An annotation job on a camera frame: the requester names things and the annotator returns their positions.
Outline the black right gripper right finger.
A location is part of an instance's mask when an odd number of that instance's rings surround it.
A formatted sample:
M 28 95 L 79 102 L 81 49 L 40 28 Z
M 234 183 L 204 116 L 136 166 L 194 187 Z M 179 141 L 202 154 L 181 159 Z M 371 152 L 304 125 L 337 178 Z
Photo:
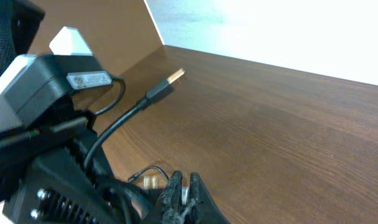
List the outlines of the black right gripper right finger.
M 197 172 L 191 173 L 189 200 L 195 204 L 188 214 L 188 223 L 192 224 L 230 224 L 214 202 L 205 183 Z

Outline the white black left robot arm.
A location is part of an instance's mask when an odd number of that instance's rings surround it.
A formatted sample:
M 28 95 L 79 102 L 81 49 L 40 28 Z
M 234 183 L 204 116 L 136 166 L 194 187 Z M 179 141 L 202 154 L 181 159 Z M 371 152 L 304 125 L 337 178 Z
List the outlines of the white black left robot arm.
M 14 223 L 131 223 L 89 106 L 124 79 L 91 52 L 28 54 L 44 18 L 0 1 L 0 203 Z

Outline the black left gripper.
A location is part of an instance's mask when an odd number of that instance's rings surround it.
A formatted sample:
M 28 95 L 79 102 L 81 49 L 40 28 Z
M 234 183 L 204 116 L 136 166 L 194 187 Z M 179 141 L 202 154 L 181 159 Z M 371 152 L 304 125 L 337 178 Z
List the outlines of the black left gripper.
M 0 202 L 13 223 L 124 223 L 95 188 L 111 174 L 104 152 L 88 169 L 83 161 L 97 138 L 95 117 L 0 136 Z

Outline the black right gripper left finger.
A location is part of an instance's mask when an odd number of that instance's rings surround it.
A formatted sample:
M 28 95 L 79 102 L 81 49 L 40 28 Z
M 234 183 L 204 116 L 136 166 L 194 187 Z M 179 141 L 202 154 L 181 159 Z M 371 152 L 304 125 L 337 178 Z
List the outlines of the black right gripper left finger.
M 178 224 L 182 212 L 182 172 L 173 172 L 166 188 L 154 208 L 142 221 L 143 224 Z

